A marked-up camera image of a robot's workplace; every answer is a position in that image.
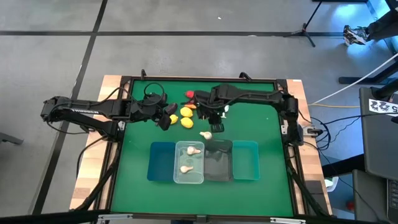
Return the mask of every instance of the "floor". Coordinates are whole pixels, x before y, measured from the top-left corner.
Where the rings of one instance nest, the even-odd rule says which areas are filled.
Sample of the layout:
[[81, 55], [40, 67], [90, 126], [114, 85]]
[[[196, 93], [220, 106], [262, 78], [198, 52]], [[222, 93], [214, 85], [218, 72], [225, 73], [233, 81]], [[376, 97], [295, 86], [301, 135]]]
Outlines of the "floor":
[[[92, 31], [102, 2], [0, 2], [0, 130], [24, 139], [21, 146], [1, 144], [0, 217], [30, 213], [34, 204], [57, 135], [39, 117], [42, 102], [53, 96], [70, 96], [73, 89], [74, 96], [79, 90], [79, 99], [96, 100], [103, 75], [138, 75], [142, 68], [148, 75], [166, 76], [236, 77], [245, 71], [253, 78], [301, 79], [311, 103], [342, 88], [338, 77], [363, 76], [392, 56], [384, 41], [347, 48], [341, 37], [314, 37], [317, 47], [313, 48], [303, 37], [205, 33], [294, 31], [300, 29], [316, 8], [317, 3], [311, 0], [109, 0], [100, 32], [203, 31], [203, 35], [93, 35], [90, 41], [88, 35], [63, 33]], [[326, 2], [308, 31], [341, 32], [345, 24], [366, 26], [373, 20], [366, 4]], [[53, 33], [6, 35], [10, 33], [2, 32], [15, 30]], [[86, 50], [90, 44], [93, 44], [91, 53], [90, 48]], [[81, 66], [88, 59], [88, 64]], [[75, 86], [78, 75], [83, 77], [81, 88]], [[358, 88], [354, 86], [323, 103], [359, 105]], [[313, 107], [310, 111], [322, 121], [359, 114], [358, 109]], [[331, 125], [332, 133], [336, 134], [348, 123]], [[68, 131], [78, 128], [71, 125]], [[66, 136], [44, 213], [68, 210], [76, 159], [85, 142], [85, 135]], [[361, 124], [357, 122], [342, 132], [324, 153], [340, 160], [362, 153], [362, 148]], [[333, 194], [331, 202], [333, 208], [345, 209], [341, 202], [334, 201]]]

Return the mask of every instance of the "yellow lemon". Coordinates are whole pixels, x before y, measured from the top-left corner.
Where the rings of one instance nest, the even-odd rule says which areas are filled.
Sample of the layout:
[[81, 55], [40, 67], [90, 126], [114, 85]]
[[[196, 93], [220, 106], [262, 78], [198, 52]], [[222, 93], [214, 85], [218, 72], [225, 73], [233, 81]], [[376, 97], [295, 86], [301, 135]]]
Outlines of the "yellow lemon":
[[171, 124], [175, 124], [178, 121], [178, 116], [175, 114], [170, 115], [170, 119], [172, 120]]
[[192, 110], [190, 108], [187, 107], [183, 107], [180, 109], [180, 113], [182, 116], [186, 117], [186, 118], [190, 118], [193, 116]]
[[182, 124], [182, 126], [184, 126], [186, 128], [192, 128], [193, 121], [190, 118], [182, 118], [181, 124]]

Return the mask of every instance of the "white sign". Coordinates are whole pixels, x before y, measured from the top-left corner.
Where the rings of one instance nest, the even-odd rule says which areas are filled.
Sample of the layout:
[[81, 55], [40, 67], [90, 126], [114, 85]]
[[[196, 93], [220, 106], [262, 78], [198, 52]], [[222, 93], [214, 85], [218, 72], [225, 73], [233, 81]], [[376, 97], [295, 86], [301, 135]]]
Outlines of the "white sign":
[[[398, 113], [398, 105], [380, 100], [369, 99], [369, 111], [375, 113]], [[398, 116], [398, 114], [387, 114], [389, 116]]]

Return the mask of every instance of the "garlic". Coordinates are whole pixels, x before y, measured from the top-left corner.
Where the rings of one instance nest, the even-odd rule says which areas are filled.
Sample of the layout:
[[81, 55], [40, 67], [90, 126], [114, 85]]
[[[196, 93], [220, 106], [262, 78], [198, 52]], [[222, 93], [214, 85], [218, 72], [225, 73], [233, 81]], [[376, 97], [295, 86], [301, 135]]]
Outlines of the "garlic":
[[194, 155], [194, 154], [199, 154], [201, 151], [199, 150], [199, 149], [196, 149], [195, 147], [193, 147], [193, 146], [188, 146], [188, 148], [187, 148], [187, 154], [188, 155]]
[[188, 171], [190, 171], [190, 170], [192, 170], [193, 169], [193, 167], [187, 167], [187, 166], [181, 166], [180, 167], [180, 171], [181, 171], [181, 173], [183, 173], [183, 174], [186, 174]]
[[199, 133], [201, 136], [205, 137], [206, 140], [209, 140], [213, 137], [213, 135], [211, 134], [211, 132], [206, 131], [206, 132], [200, 132]]

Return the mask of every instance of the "green mat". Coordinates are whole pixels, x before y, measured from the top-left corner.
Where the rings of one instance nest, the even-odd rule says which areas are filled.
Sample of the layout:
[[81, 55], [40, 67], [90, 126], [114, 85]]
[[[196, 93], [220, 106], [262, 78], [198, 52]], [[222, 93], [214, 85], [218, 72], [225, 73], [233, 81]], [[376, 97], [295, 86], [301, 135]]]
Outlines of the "green mat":
[[[135, 80], [133, 95], [142, 99], [144, 87], [152, 81]], [[214, 82], [158, 82], [168, 94], [168, 102], [185, 102], [187, 90], [210, 91]], [[250, 90], [274, 90], [272, 84], [232, 83]], [[155, 85], [148, 92], [160, 93]], [[248, 140], [259, 144], [260, 180], [232, 182], [204, 181], [202, 184], [176, 184], [147, 180], [150, 144], [154, 141], [204, 141], [200, 131], [209, 131], [207, 120], [193, 117], [193, 128], [180, 120], [162, 131], [152, 121], [128, 124], [124, 137], [112, 212], [179, 213], [205, 215], [293, 215], [284, 162], [279, 121], [271, 106], [238, 103], [230, 106], [223, 119], [225, 132], [216, 139]]]

